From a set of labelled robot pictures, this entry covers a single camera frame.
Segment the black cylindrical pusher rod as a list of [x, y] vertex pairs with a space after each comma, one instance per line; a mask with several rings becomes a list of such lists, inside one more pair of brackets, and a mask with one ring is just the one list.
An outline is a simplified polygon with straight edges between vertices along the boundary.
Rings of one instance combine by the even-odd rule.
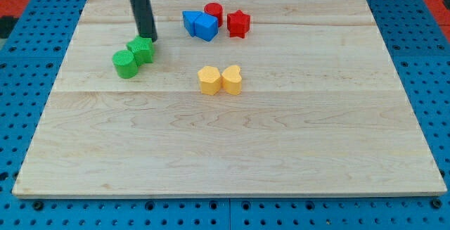
[[136, 27], [140, 37], [158, 40], [158, 33], [150, 0], [130, 0]]

